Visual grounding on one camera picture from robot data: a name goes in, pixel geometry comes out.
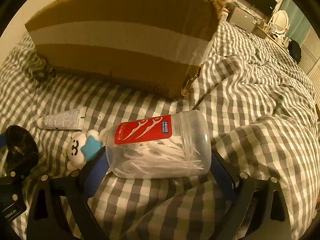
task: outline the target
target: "silver bolt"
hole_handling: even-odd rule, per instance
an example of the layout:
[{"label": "silver bolt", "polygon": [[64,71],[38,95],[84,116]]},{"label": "silver bolt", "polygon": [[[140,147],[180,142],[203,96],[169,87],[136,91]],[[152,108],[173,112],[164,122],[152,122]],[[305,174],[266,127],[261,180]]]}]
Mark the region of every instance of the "silver bolt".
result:
[{"label": "silver bolt", "polygon": [[42,177],[41,177],[41,180],[42,181],[46,181],[48,179],[48,175],[43,175]]},{"label": "silver bolt", "polygon": [[277,182],[278,182],[277,178],[275,178],[275,177],[271,177],[270,180],[271,180],[273,183],[277,183]]},{"label": "silver bolt", "polygon": [[240,172],[240,177],[243,178],[243,179],[247,179],[249,177],[249,175],[245,172]]},{"label": "silver bolt", "polygon": [[72,171],[70,174],[71,174],[71,177],[76,177],[79,175],[79,171]]}]

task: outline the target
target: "tube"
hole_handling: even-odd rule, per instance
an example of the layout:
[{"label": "tube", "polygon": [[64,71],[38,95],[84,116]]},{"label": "tube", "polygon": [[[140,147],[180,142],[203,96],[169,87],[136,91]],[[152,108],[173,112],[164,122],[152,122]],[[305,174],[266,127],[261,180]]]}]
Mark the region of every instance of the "tube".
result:
[{"label": "tube", "polygon": [[87,107],[72,109],[59,114],[47,115],[38,119],[40,129],[82,130]]}]

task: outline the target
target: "plush toy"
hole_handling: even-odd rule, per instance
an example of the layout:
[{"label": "plush toy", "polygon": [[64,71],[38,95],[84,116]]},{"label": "plush toy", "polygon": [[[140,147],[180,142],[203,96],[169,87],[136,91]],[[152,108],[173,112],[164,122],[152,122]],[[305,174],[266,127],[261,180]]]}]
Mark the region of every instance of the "plush toy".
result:
[{"label": "plush toy", "polygon": [[105,130],[102,130],[100,134],[95,130],[87,133],[74,132],[67,149],[70,160],[67,163],[68,170],[82,169],[87,161],[94,159],[103,147],[103,136],[105,136]]}]

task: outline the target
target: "teal curtain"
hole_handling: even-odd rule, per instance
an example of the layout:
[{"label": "teal curtain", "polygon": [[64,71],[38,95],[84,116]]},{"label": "teal curtain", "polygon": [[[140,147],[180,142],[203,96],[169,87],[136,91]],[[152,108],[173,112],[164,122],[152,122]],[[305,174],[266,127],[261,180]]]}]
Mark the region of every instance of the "teal curtain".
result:
[{"label": "teal curtain", "polygon": [[280,10],[286,11],[289,17],[290,28],[286,36],[301,46],[311,27],[310,22],[292,0],[283,0]]}]

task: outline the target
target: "blue star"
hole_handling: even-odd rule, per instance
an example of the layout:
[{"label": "blue star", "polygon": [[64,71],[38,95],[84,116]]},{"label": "blue star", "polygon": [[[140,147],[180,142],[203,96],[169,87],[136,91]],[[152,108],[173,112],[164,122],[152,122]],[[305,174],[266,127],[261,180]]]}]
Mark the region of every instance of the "blue star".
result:
[{"label": "blue star", "polygon": [[97,141],[93,136],[89,136],[87,142],[81,147],[81,151],[85,155],[87,161],[93,160],[100,149],[102,148],[102,142]]}]

